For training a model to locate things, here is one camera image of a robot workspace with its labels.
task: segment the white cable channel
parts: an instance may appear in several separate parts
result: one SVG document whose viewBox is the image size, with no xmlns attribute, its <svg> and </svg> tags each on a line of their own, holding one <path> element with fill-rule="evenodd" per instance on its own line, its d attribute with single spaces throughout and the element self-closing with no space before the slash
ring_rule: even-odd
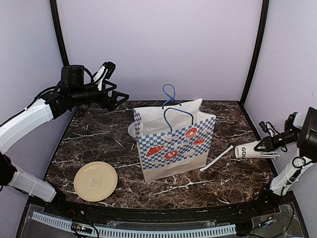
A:
<svg viewBox="0 0 317 238">
<path fill-rule="evenodd" d="M 40 223 L 55 227 L 57 229 L 73 232 L 71 230 L 72 222 L 70 220 L 64 220 L 56 217 L 52 217 L 47 214 L 33 212 L 32 220 Z M 95 226 L 99 231 L 100 238 L 213 238 L 222 237 L 236 234 L 235 225 L 228 225 L 222 227 L 213 227 L 196 230 L 186 231 L 132 231 L 132 230 L 120 230 L 105 227 Z M 87 233 L 78 232 L 81 235 L 87 235 Z M 90 235 L 91 237 L 97 237 L 96 231 Z"/>
</svg>

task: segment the blue checkered pattern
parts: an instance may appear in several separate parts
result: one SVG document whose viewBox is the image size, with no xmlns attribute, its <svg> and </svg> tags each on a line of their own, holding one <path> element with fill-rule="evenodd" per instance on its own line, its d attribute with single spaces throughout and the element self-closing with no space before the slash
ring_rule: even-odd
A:
<svg viewBox="0 0 317 238">
<path fill-rule="evenodd" d="M 207 152 L 210 149 L 213 129 L 215 125 L 215 116 L 210 117 L 207 120 L 202 120 L 194 125 L 184 127 L 180 130 L 144 135 L 139 137 L 140 128 L 137 128 L 137 125 L 140 125 L 142 120 L 140 118 L 140 115 L 136 114 L 137 112 L 134 112 L 136 134 L 137 131 L 139 133 L 137 134 L 137 143 L 139 144 L 142 168 L 144 170 L 162 168 L 172 163 L 192 159 L 198 155 Z M 193 127 L 197 128 L 197 134 L 193 138 L 186 138 L 186 132 Z M 193 143 L 199 138 L 204 138 L 205 142 L 202 145 L 194 145 Z M 148 153 L 149 149 L 151 147 L 157 146 L 165 147 L 158 153 L 147 157 L 146 154 Z M 172 159 L 166 160 L 164 158 L 165 154 L 174 150 L 177 150 L 177 156 Z"/>
<path fill-rule="evenodd" d="M 140 125 L 142 123 L 142 118 L 139 113 L 133 110 L 133 117 L 134 117 L 134 126 L 135 126 L 135 135 L 138 138 L 140 136 Z"/>
</svg>

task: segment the paper plate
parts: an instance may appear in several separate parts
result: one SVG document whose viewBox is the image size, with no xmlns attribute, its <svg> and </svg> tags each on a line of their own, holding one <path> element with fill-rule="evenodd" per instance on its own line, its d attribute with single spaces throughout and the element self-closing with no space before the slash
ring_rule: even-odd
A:
<svg viewBox="0 0 317 238">
<path fill-rule="evenodd" d="M 117 173 L 110 164 L 91 162 L 77 172 L 74 188 L 80 198 L 97 202 L 109 197 L 115 190 L 117 182 Z"/>
</svg>

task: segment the black metal pole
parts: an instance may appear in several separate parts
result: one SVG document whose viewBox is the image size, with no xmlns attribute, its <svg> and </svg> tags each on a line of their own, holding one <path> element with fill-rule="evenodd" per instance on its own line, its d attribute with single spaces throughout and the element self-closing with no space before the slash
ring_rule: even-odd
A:
<svg viewBox="0 0 317 238">
<path fill-rule="evenodd" d="M 254 73 L 256 71 L 256 67 L 257 67 L 257 63 L 258 63 L 258 59 L 259 59 L 259 55 L 260 55 L 260 50 L 261 50 L 261 45 L 262 45 L 262 40 L 263 40 L 263 35 L 264 35 L 264 30 L 265 30 L 265 24 L 266 24 L 267 12 L 268 12 L 268 4 L 269 4 L 269 0 L 263 0 L 261 16 L 260 16 L 260 23 L 259 23 L 259 28 L 258 28 L 258 35 L 257 35 L 256 43 L 254 46 L 252 60 L 251 60 L 250 68 L 249 68 L 249 73 L 248 73 L 247 80 L 246 80 L 246 83 L 244 85 L 243 93 L 242 93 L 242 96 L 240 99 L 240 104 L 242 106 L 244 106 L 244 104 L 247 100 L 247 97 L 248 97 L 248 94 L 250 91 L 250 87 L 252 84 L 252 80 L 254 77 Z"/>
<path fill-rule="evenodd" d="M 69 65 L 69 61 L 68 61 L 66 47 L 65 47 L 65 43 L 64 43 L 64 39 L 63 39 L 61 26 L 60 26 L 58 9 L 57 9 L 57 2 L 56 2 L 56 0 L 50 0 L 50 4 L 51 4 L 52 18 L 53 18 L 55 34 L 56 34 L 56 39 L 57 39 L 57 43 L 58 43 L 58 47 L 59 47 L 60 56 L 61 56 L 61 59 L 63 61 L 64 66 L 67 66 L 67 65 Z"/>
</svg>

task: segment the donut illustration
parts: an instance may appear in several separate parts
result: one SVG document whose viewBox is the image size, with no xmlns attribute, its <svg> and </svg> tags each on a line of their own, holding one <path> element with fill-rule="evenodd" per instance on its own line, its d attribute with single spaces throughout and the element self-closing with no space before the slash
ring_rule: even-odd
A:
<svg viewBox="0 0 317 238">
<path fill-rule="evenodd" d="M 151 147 L 147 153 L 147 157 L 150 157 L 152 155 L 157 154 L 159 151 L 165 148 L 165 145 L 157 146 L 157 147 Z"/>
<path fill-rule="evenodd" d="M 185 137 L 186 137 L 186 138 L 193 138 L 196 134 L 197 134 L 197 128 L 196 128 L 196 127 L 193 127 L 193 128 L 190 128 L 190 129 L 186 132 Z"/>
<path fill-rule="evenodd" d="M 205 142 L 205 138 L 199 138 L 197 140 L 195 140 L 194 145 L 202 145 Z"/>
<path fill-rule="evenodd" d="M 177 154 L 178 154 L 178 151 L 177 151 L 177 150 L 168 151 L 168 152 L 165 154 L 164 158 L 165 158 L 166 160 L 170 160 L 170 159 L 175 158 L 175 157 L 177 156 Z"/>
</svg>

